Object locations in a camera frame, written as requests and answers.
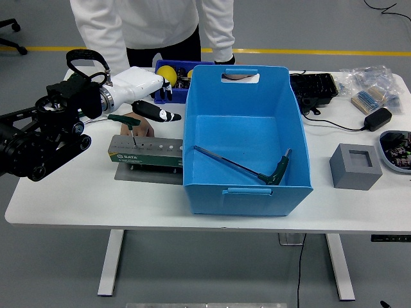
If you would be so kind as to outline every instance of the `white jacket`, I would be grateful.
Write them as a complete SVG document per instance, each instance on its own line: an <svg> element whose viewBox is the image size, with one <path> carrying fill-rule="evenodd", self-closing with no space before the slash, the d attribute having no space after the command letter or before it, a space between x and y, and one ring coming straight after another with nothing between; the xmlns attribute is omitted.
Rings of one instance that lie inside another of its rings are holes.
<svg viewBox="0 0 411 308"><path fill-rule="evenodd" d="M166 47L187 39L198 25L196 0L70 0L85 45L101 53L113 74L130 66L126 47ZM234 0L197 0L214 60L232 57Z"/></svg>

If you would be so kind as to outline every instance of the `electrical cable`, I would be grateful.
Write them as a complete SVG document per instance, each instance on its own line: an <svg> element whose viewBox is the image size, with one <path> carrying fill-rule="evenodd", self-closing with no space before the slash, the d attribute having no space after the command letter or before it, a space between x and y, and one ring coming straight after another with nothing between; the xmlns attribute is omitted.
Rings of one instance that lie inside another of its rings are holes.
<svg viewBox="0 0 411 308"><path fill-rule="evenodd" d="M297 75L302 75L302 74L305 74L306 73L306 69L305 70L303 70L303 72L302 73L292 73L292 74L290 74L290 76L297 76Z"/></svg>
<svg viewBox="0 0 411 308"><path fill-rule="evenodd" d="M304 234L304 239L302 240L300 259L298 261L297 308L300 308L301 257L302 257L302 250L304 249L304 244L306 242L306 237L307 237L307 233Z"/></svg>
<svg viewBox="0 0 411 308"><path fill-rule="evenodd" d="M329 123L329 124L335 125L335 126L337 126L337 127L339 127L339 128L342 128L342 129L344 129L344 130L349 130L349 131L351 131L351 132L362 132L363 130L366 130L366 129L367 129L367 127L365 127L365 126L364 126L364 127L362 127L362 128L360 128L360 129L348 128L348 127L345 127L345 126L342 126L342 125L336 124L336 123L331 122L331 121L328 121L328 120L310 119L310 118L309 118L309 117L307 117L305 114L302 114L302 116L303 116L303 117L305 117L307 120L310 120L310 121L315 121L315 122L326 122L326 123Z"/></svg>
<svg viewBox="0 0 411 308"><path fill-rule="evenodd" d="M97 119L89 119L83 122L84 125L90 124L90 123L95 123L95 122L101 122L101 121L108 121L107 119L108 115L102 115L101 117L98 117Z"/></svg>
<svg viewBox="0 0 411 308"><path fill-rule="evenodd" d="M372 9L374 9L374 10L380 10L380 11L382 11L381 14L398 15L398 16L405 17L405 18L407 18L409 21L411 21L411 18L410 18L409 16L407 16L407 15L403 15L403 14L400 14L400 13L390 13L390 12L387 12L390 8L393 8L394 6L396 6L397 3L391 5L391 6L387 7L387 8L375 8L375 7L371 6L371 5L369 5L366 0L364 0L364 3L365 3L369 8L372 8Z"/></svg>

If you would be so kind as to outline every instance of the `gray floor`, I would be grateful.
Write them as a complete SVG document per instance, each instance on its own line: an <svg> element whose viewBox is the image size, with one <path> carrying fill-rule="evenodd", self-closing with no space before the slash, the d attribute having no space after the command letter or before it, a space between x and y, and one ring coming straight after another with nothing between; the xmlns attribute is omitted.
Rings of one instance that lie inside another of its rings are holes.
<svg viewBox="0 0 411 308"><path fill-rule="evenodd" d="M83 45L68 1L0 0L0 8L0 20L15 17L22 26L18 33L0 29L0 37L24 46ZM411 6L398 0L392 12L411 16ZM380 15L362 0L236 0L234 17L236 48L411 50L411 22ZM236 58L291 70L384 64L411 87L409 57ZM46 94L46 85L60 81L66 71L64 52L20 56L0 51L1 113L33 106ZM10 175L0 178L2 217L17 181ZM300 248L280 246L277 234L127 232L114 296L101 298L96 293L108 238L108 230L17 228L1 218L0 308L125 307L129 302L285 302L296 307ZM309 234L302 256L301 307L377 308L380 300L393 308L410 306L409 244L371 243L369 235L342 235L342 243L356 301L338 301L325 237Z"/></svg>

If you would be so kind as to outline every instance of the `chair wheel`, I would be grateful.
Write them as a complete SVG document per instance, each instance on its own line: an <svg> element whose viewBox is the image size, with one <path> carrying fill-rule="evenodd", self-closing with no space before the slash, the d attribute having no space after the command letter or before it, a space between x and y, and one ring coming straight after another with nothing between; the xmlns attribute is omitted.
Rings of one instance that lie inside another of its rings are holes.
<svg viewBox="0 0 411 308"><path fill-rule="evenodd" d="M15 24L12 24L12 29L16 32L19 32L21 30L21 27L19 24L15 23Z"/></svg>
<svg viewBox="0 0 411 308"><path fill-rule="evenodd" d="M20 55L27 55L27 49L23 46L18 47L17 51L20 52Z"/></svg>

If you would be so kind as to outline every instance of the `white table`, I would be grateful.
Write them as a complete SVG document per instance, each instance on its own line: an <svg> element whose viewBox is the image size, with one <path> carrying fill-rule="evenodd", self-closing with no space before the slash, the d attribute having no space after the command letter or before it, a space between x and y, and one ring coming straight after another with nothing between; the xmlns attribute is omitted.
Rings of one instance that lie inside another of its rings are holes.
<svg viewBox="0 0 411 308"><path fill-rule="evenodd" d="M20 179L6 210L16 226L112 229L99 295L110 295L124 230L220 230L327 234L341 300L354 300L339 234L411 234L411 177L393 172L381 162L383 176L369 191L335 189L329 158L338 144L377 145L385 130L411 130L411 94L396 76L405 114L376 132L348 132L326 123L304 120L313 192L287 217L253 218L192 215L179 185L114 180L117 164L107 154L119 123L103 121L86 126L92 145L40 182ZM181 139L185 105L167 104L183 121L152 123L157 137ZM120 114L130 111L122 106ZM323 118L351 128L363 126L364 115L348 97L334 98L321 108Z"/></svg>

